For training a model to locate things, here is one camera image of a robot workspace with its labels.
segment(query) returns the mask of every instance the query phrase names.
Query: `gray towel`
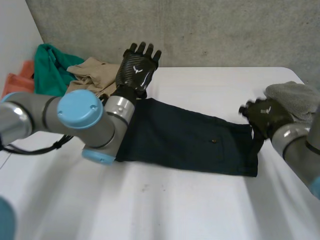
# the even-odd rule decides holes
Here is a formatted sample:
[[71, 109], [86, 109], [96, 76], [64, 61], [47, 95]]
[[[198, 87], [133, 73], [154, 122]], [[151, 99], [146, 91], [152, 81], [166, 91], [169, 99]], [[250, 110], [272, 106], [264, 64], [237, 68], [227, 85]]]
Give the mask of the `gray towel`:
[[294, 81], [270, 85], [264, 95], [277, 100], [298, 123], [310, 124], [320, 104], [320, 93], [316, 88]]

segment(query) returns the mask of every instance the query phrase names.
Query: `white wall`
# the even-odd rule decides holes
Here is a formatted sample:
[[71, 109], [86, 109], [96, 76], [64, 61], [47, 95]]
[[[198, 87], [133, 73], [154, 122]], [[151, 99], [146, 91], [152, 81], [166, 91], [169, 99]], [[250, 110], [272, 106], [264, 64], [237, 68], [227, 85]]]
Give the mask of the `white wall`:
[[18, 74], [42, 44], [24, 0], [0, 0], [0, 94], [8, 73]]

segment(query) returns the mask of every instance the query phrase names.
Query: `black cable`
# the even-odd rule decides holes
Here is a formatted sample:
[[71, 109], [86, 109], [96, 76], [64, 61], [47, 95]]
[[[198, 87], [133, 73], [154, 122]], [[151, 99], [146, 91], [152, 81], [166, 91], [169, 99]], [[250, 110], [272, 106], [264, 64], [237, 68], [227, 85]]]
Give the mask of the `black cable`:
[[52, 146], [41, 148], [34, 151], [28, 151], [25, 149], [21, 149], [13, 144], [9, 144], [8, 147], [2, 147], [2, 150], [5, 150], [8, 153], [11, 154], [20, 154], [20, 155], [40, 155], [40, 154], [46, 154], [48, 152], [51, 152], [52, 150], [59, 149], [62, 147], [62, 145], [69, 142], [73, 136], [64, 135], [59, 141], [56, 141]]

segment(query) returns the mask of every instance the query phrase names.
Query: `orange cloth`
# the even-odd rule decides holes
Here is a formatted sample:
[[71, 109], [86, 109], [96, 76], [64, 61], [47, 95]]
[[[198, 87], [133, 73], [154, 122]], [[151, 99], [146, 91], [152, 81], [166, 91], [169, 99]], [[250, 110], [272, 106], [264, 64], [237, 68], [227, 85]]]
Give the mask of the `orange cloth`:
[[34, 61], [25, 61], [19, 75], [9, 73], [5, 80], [1, 98], [14, 92], [33, 93], [35, 90], [34, 73]]

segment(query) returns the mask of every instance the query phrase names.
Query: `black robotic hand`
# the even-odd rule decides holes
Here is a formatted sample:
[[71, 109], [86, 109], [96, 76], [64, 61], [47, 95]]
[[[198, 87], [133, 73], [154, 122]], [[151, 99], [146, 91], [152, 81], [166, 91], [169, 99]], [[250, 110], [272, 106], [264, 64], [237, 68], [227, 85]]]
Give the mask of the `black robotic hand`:
[[145, 54], [146, 43], [132, 43], [131, 47], [123, 54], [123, 60], [115, 77], [117, 88], [124, 86], [134, 89], [136, 96], [141, 99], [147, 97], [146, 88], [152, 80], [154, 72], [158, 68], [161, 51], [158, 50], [151, 57], [154, 46], [150, 43]]
[[294, 122], [288, 111], [273, 99], [248, 101], [239, 113], [248, 119], [254, 138], [260, 140], [272, 139], [280, 127]]

